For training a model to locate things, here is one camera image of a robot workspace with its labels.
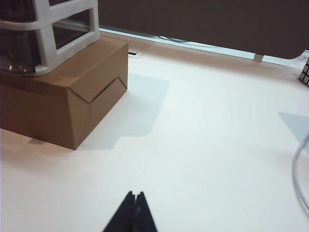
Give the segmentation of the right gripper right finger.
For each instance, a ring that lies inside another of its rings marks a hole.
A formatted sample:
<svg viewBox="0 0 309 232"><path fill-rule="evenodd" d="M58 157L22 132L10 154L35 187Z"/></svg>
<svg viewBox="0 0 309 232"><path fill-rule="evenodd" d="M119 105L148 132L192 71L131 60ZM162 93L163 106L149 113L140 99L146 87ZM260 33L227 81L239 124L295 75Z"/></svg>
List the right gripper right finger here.
<svg viewBox="0 0 309 232"><path fill-rule="evenodd" d="M134 232L157 232L150 208L143 192L137 195L133 213Z"/></svg>

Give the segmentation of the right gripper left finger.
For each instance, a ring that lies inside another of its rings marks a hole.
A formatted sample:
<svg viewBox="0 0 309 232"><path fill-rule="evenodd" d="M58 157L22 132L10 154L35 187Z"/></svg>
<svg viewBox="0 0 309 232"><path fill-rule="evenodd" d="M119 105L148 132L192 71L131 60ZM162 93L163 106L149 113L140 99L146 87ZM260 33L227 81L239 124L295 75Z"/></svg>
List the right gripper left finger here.
<svg viewBox="0 0 309 232"><path fill-rule="evenodd" d="M129 191L103 231L130 232L134 203L135 196Z"/></svg>

